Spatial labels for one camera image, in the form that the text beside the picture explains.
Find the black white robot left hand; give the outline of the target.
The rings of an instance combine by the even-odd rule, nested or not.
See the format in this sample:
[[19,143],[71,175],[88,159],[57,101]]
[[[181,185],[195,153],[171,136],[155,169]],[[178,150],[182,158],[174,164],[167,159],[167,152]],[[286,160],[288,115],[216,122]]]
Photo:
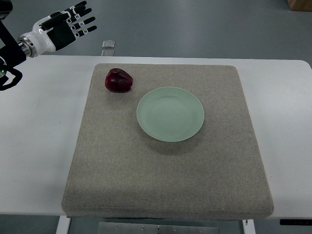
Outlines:
[[95,25],[89,25],[96,18],[89,16],[92,9],[86,5],[87,1],[83,0],[65,10],[56,11],[34,24],[28,38],[37,55],[63,49],[76,39],[97,29]]

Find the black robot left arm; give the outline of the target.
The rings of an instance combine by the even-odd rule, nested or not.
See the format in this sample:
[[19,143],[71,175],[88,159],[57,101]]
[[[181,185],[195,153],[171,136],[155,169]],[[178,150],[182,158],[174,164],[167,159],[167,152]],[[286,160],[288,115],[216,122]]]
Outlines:
[[4,43],[0,49],[0,89],[4,91],[16,86],[22,79],[22,73],[15,66],[38,53],[26,36],[16,41],[3,23],[0,24],[0,40]]

